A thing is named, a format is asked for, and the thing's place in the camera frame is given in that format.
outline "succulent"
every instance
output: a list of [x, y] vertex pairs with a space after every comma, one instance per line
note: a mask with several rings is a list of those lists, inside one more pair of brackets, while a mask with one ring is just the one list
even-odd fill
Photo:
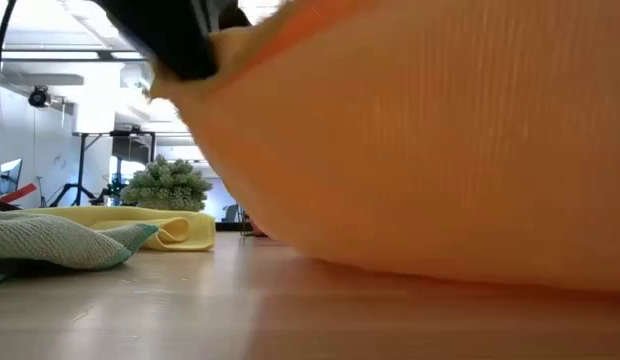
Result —
[[146, 170], [134, 174], [121, 199], [150, 209], [200, 211], [210, 189], [212, 184], [191, 164], [183, 160], [170, 163], [159, 155]]

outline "white wall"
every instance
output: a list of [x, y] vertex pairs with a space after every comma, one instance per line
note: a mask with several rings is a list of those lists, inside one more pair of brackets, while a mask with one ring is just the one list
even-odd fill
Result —
[[223, 209], [226, 206], [236, 204], [236, 200], [228, 193], [228, 190], [223, 185], [223, 182], [219, 178], [208, 178], [208, 182], [212, 183], [212, 190], [208, 191], [208, 199], [205, 201], [206, 207], [203, 209], [203, 213], [214, 216], [216, 222], [226, 216], [226, 211]]
[[[38, 110], [28, 104], [27, 99], [13, 91], [1, 88], [0, 91], [0, 165], [23, 159], [19, 187], [29, 183], [37, 185], [41, 176], [41, 192], [52, 202], [51, 195], [63, 184], [76, 183], [79, 163], [79, 138], [71, 134], [74, 126], [73, 116], [65, 116], [54, 109]], [[108, 141], [99, 140], [86, 152], [84, 184], [88, 190], [99, 193], [107, 183], [108, 169], [91, 166], [106, 163], [112, 152]], [[61, 205], [69, 205], [76, 191], [71, 190]], [[23, 208], [35, 208], [40, 204], [40, 192], [36, 192], [14, 202]], [[82, 204], [88, 204], [86, 198]]]

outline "ceiling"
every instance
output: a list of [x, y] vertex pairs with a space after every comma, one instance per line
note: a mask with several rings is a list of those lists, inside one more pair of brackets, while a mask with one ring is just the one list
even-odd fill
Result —
[[[6, 2], [0, 0], [0, 22]], [[253, 23], [258, 23], [274, 13], [282, 2], [284, 0], [239, 0], [239, 6]], [[18, 0], [4, 49], [10, 52], [134, 51], [108, 21], [105, 12], [86, 0]], [[98, 66], [98, 63], [54, 62], [50, 58], [41, 62], [11, 61], [3, 65], [2, 81], [24, 91], [29, 91], [34, 85], [48, 85], [52, 94], [80, 103], [85, 101], [81, 79], [98, 71]], [[171, 104], [165, 101], [148, 103], [145, 100], [139, 85], [147, 85], [151, 79], [152, 73], [147, 64], [139, 61], [123, 64], [118, 89], [120, 94], [116, 97], [117, 125], [138, 124], [150, 131], [186, 131]], [[170, 146], [192, 145], [192, 139], [187, 137], [162, 141]]]

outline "orange fabric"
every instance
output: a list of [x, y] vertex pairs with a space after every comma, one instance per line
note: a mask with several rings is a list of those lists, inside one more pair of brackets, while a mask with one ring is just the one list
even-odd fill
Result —
[[281, 29], [247, 64], [250, 69], [331, 25], [354, 16], [371, 2], [369, 0], [309, 0], [300, 2], [295, 15], [282, 24]]
[[620, 0], [378, 0], [321, 26], [217, 91], [156, 89], [266, 233], [366, 269], [620, 291]]

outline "monitor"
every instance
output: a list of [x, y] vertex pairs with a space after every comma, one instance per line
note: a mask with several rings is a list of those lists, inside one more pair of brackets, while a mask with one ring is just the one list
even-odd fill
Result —
[[17, 191], [19, 188], [19, 176], [21, 176], [21, 159], [2, 164], [0, 173], [0, 195]]

